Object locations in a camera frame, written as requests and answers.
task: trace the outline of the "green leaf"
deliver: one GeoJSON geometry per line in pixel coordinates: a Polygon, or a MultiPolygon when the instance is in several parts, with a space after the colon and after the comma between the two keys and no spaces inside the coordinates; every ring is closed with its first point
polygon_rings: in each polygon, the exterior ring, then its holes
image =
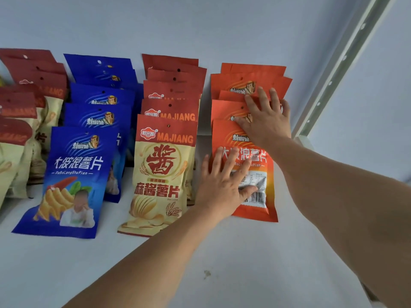
{"type": "Polygon", "coordinates": [[[71,188],[70,188],[70,190],[69,190],[69,193],[70,193],[71,195],[75,195],[75,194],[77,193],[77,191],[80,190],[80,187],[81,187],[81,182],[76,181],[74,184],[71,185],[71,188]]]}
{"type": "Polygon", "coordinates": [[[83,186],[81,187],[82,190],[87,190],[88,193],[91,192],[92,188],[90,186],[83,186]]]}

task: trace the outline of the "barcode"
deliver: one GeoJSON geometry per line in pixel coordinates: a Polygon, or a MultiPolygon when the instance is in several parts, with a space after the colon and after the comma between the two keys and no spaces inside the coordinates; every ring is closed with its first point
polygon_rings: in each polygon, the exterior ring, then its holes
{"type": "Polygon", "coordinates": [[[265,206],[265,192],[254,192],[248,199],[244,202],[253,202],[265,206]]]}

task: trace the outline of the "hand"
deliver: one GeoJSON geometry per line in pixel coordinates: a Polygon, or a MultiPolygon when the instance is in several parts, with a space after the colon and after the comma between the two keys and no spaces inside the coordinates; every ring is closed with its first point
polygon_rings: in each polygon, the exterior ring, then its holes
{"type": "Polygon", "coordinates": [[[261,110],[250,95],[245,95],[247,107],[252,115],[252,122],[243,117],[235,117],[239,126],[247,133],[250,140],[257,146],[268,150],[268,145],[281,138],[291,138],[290,106],[284,99],[278,99],[274,88],[270,89],[270,101],[262,87],[258,87],[261,110]]]}
{"type": "Polygon", "coordinates": [[[233,148],[221,171],[221,160],[223,147],[217,149],[213,161],[213,169],[208,172],[208,160],[206,155],[201,165],[201,183],[196,195],[195,207],[202,207],[210,211],[215,217],[216,222],[230,216],[245,199],[258,190],[256,186],[247,186],[238,190],[238,186],[248,172],[251,165],[251,158],[244,161],[241,167],[230,176],[235,161],[238,157],[239,149],[233,148]]]}

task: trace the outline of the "finger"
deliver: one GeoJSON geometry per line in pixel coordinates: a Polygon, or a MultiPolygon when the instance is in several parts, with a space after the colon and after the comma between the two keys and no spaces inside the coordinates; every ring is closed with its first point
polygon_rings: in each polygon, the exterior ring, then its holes
{"type": "Polygon", "coordinates": [[[230,155],[226,161],[226,164],[224,164],[224,168],[222,171],[224,178],[230,177],[230,173],[233,170],[235,161],[237,160],[237,157],[238,157],[238,153],[239,153],[239,149],[237,147],[234,147],[233,149],[231,149],[230,155]]]}
{"type": "Polygon", "coordinates": [[[211,175],[217,176],[221,170],[221,158],[223,156],[223,147],[218,147],[213,160],[211,175]]]}
{"type": "Polygon", "coordinates": [[[247,175],[248,169],[251,166],[251,158],[245,160],[240,168],[234,173],[232,180],[235,184],[239,185],[243,178],[247,175]]]}
{"type": "Polygon", "coordinates": [[[244,117],[234,117],[234,121],[246,132],[248,133],[251,123],[244,117]]]}
{"type": "Polygon", "coordinates": [[[277,91],[273,87],[270,88],[270,98],[271,98],[271,108],[275,112],[280,113],[281,112],[280,100],[278,99],[277,91]]]}
{"type": "Polygon", "coordinates": [[[283,106],[283,115],[287,118],[290,118],[290,114],[291,114],[290,104],[285,99],[281,99],[280,103],[281,103],[281,106],[283,106]]]}
{"type": "Polygon", "coordinates": [[[247,107],[252,115],[257,115],[260,113],[260,109],[257,107],[254,99],[251,98],[249,94],[244,96],[245,102],[247,103],[247,107]]]}
{"type": "Polygon", "coordinates": [[[268,100],[267,94],[264,92],[264,89],[259,86],[258,87],[258,95],[260,98],[260,105],[262,111],[271,111],[270,101],[268,100]]]}
{"type": "Polygon", "coordinates": [[[241,203],[248,199],[254,192],[258,190],[257,186],[247,186],[239,191],[241,203]]]}
{"type": "Polygon", "coordinates": [[[208,162],[210,161],[210,157],[208,154],[205,155],[203,159],[203,163],[201,164],[201,177],[206,178],[210,173],[208,172],[208,162]]]}

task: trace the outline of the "person's left hand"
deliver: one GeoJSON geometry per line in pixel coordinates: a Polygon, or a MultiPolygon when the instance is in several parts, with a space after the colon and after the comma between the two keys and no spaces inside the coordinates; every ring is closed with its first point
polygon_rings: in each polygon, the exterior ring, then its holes
{"type": "Polygon", "coordinates": [[[217,218],[217,222],[230,216],[251,194],[258,190],[256,186],[247,186],[238,190],[238,186],[247,175],[251,159],[244,161],[241,167],[230,176],[238,157],[239,149],[233,148],[221,171],[223,147],[219,147],[213,161],[211,173],[208,171],[209,157],[206,155],[201,165],[201,183],[196,195],[196,207],[202,207],[217,218]]]}

